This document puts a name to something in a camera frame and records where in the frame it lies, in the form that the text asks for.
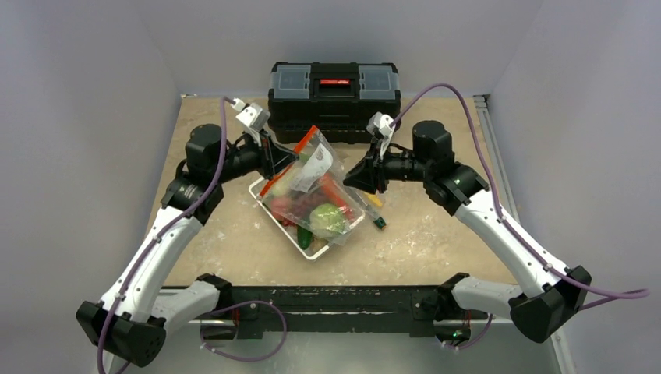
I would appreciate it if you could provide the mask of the orange plastic carrot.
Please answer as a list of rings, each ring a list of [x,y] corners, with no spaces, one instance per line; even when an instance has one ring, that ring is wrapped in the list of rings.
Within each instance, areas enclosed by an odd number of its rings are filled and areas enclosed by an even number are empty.
[[[329,199],[329,201],[339,207],[344,216],[352,221],[355,218],[352,208],[339,195],[339,189],[335,185],[332,177],[323,175],[319,180],[319,185],[323,194]]]

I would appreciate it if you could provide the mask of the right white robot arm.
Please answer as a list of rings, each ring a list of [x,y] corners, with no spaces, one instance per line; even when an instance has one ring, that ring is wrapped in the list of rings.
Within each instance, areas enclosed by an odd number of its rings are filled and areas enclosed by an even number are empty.
[[[508,318],[529,340],[545,342],[583,306],[591,274],[570,268],[545,250],[493,201],[486,181],[454,158],[451,134],[437,121],[412,129],[412,149],[392,152],[391,118],[368,124],[373,137],[366,155],[344,179],[364,192],[385,192],[390,181],[421,182],[427,196],[470,228],[513,274],[516,284],[480,280],[466,274],[440,288],[437,305],[449,317],[478,310]]]

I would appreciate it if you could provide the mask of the pink peach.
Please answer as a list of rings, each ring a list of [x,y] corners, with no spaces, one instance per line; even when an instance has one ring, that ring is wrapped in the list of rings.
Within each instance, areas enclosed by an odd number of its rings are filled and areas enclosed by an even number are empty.
[[[277,221],[286,221],[292,201],[288,196],[275,196],[269,201],[268,208]]]

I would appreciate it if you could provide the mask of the green cabbage head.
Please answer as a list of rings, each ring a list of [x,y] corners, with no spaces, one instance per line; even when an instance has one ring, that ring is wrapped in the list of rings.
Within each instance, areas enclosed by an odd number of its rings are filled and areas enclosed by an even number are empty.
[[[332,203],[317,206],[309,214],[309,230],[318,238],[334,238],[346,229],[344,212]]]

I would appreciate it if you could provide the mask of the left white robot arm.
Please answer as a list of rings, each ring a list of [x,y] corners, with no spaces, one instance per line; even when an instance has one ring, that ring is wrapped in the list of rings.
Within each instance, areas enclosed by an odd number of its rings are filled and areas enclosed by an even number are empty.
[[[198,316],[236,316],[230,282],[205,273],[171,297],[161,288],[192,239],[224,198],[222,185],[251,172],[272,179],[297,160],[265,130],[246,130],[229,142],[215,124],[192,130],[152,227],[118,280],[97,302],[84,302],[76,320],[97,349],[97,370],[115,359],[149,365],[166,337]]]

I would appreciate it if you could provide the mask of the clear zip top bag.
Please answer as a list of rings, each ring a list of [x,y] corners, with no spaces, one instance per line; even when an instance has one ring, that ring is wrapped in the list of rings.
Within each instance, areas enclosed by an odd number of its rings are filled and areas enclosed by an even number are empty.
[[[345,244],[366,212],[341,184],[345,174],[334,148],[313,126],[294,151],[298,160],[261,189],[260,201],[301,249]]]

